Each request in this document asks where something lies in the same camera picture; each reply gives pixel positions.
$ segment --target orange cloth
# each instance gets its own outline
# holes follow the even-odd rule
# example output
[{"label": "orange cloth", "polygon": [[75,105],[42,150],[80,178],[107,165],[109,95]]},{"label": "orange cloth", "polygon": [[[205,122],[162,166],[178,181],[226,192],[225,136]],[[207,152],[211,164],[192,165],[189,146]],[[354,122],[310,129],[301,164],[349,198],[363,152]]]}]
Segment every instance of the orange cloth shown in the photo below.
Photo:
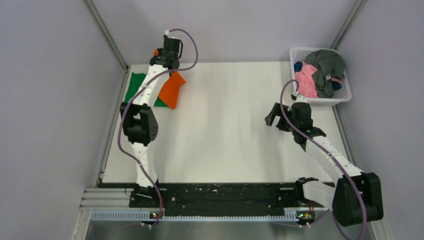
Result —
[{"label": "orange cloth", "polygon": [[168,105],[168,107],[175,109],[177,107],[180,87],[185,83],[184,78],[175,71],[171,74],[168,81],[165,82],[157,97]]}]

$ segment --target pink cloth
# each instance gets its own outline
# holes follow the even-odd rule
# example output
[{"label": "pink cloth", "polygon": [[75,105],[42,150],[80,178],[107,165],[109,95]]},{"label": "pink cloth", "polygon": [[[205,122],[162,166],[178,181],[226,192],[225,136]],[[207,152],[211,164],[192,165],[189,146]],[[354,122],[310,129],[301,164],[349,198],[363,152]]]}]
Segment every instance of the pink cloth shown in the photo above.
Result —
[{"label": "pink cloth", "polygon": [[302,69],[294,73],[294,78],[299,82],[299,93],[307,98],[318,98],[315,81],[312,78],[312,74],[317,69],[306,62],[302,62],[302,64]]},{"label": "pink cloth", "polygon": [[335,77],[335,76],[331,76],[331,81],[338,82],[339,84],[342,84],[342,83],[343,83],[343,81],[342,81],[342,80],[338,79],[338,78],[337,78],[337,77]]}]

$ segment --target green cloth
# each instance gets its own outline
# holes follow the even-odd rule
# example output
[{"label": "green cloth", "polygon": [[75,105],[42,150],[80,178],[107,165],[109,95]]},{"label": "green cloth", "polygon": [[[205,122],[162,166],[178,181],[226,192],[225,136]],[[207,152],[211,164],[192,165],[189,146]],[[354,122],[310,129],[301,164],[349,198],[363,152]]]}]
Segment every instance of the green cloth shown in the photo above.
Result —
[{"label": "green cloth", "polygon": [[[144,73],[134,73],[133,72],[131,74],[131,79],[129,80],[129,86],[128,86],[128,90],[126,91],[126,94],[125,94],[124,103],[128,103],[131,100],[131,98],[134,97],[134,95],[139,90],[139,88],[142,85],[145,78],[146,78],[146,74],[144,74]],[[155,107],[168,107],[168,105],[166,105],[166,103],[164,103],[159,97],[154,102],[154,106]]]},{"label": "green cloth", "polygon": [[318,97],[332,98],[334,96],[334,90],[331,83],[331,76],[338,77],[339,79],[345,78],[343,75],[346,68],[345,61],[343,61],[337,52],[322,49],[310,53],[306,57],[305,62],[317,69],[312,74],[312,78],[315,81]]}]

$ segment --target metal edge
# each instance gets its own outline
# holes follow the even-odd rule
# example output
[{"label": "metal edge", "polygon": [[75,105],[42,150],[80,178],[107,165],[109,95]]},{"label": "metal edge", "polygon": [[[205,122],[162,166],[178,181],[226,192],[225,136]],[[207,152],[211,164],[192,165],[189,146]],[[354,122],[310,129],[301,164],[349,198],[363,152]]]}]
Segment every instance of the metal edge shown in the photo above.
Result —
[{"label": "metal edge", "polygon": [[80,209],[76,217],[71,240],[85,240],[89,230],[92,211],[89,209]]},{"label": "metal edge", "polygon": [[102,17],[100,16],[99,11],[97,10],[96,6],[94,5],[92,0],[83,0],[85,5],[88,7],[88,10],[90,11],[91,15],[93,16],[95,22],[97,23],[97,26],[99,28],[100,33],[103,35],[104,39],[107,42],[107,45],[109,45],[110,50],[112,51],[113,55],[115,56],[116,60],[118,61],[119,65],[122,67],[122,69],[127,70],[128,64],[125,62],[124,57],[122,56],[121,52],[118,49],[117,44],[115,43],[114,39],[111,36],[111,33],[109,32],[108,28],[106,27],[105,22],[103,21]]},{"label": "metal edge", "polygon": [[117,97],[115,98],[115,101],[114,101],[116,104],[115,104],[115,107],[113,108],[112,117],[110,118],[109,129],[108,129],[107,135],[104,137],[104,141],[102,143],[102,146],[103,146],[102,149],[103,150],[102,150],[102,155],[101,155],[100,168],[99,168],[99,171],[96,175],[96,178],[93,181],[94,182],[93,185],[94,185],[95,188],[98,186],[99,181],[101,179],[101,176],[104,173],[105,168],[106,168],[106,164],[108,162],[109,151],[111,149],[112,139],[113,139],[114,133],[115,133],[115,126],[117,124],[118,117],[119,117],[119,108],[121,106],[121,101],[124,97],[128,77],[129,77],[129,69],[127,69],[124,72],[122,82],[121,82],[121,85],[120,85],[119,93],[118,93],[118,95],[117,95]]},{"label": "metal edge", "polygon": [[353,21],[358,16],[358,13],[362,10],[367,0],[356,0],[355,5],[353,6],[352,10],[350,11],[349,15],[346,18],[346,21],[344,21],[343,26],[341,27],[340,31],[338,32],[337,36],[335,37],[333,43],[331,44],[332,49],[337,49],[340,45],[340,43],[343,40],[343,37],[345,36],[346,32],[351,27]]},{"label": "metal edge", "polygon": [[[346,151],[347,159],[355,166],[361,168],[361,164],[356,160],[355,149],[351,142],[349,131],[346,127],[346,120],[341,113],[340,106],[333,106],[335,121],[340,132],[341,140],[343,142],[344,149]],[[390,225],[386,217],[378,221],[372,221],[368,223],[368,227],[371,229],[372,238],[375,240],[394,240],[394,236],[390,229]]]}]

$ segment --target gray cloth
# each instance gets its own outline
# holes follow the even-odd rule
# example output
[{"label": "gray cloth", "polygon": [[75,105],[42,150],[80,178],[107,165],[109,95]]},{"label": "gray cloth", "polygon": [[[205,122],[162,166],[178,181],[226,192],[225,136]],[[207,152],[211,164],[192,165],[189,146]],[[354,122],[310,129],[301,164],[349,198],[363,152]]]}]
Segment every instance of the gray cloth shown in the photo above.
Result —
[{"label": "gray cloth", "polygon": [[331,80],[326,79],[326,76],[335,76],[339,79],[344,79],[345,61],[343,61],[337,52],[323,49],[310,53],[306,57],[305,62],[318,69],[312,74],[318,97],[332,98],[334,96],[334,90]]}]

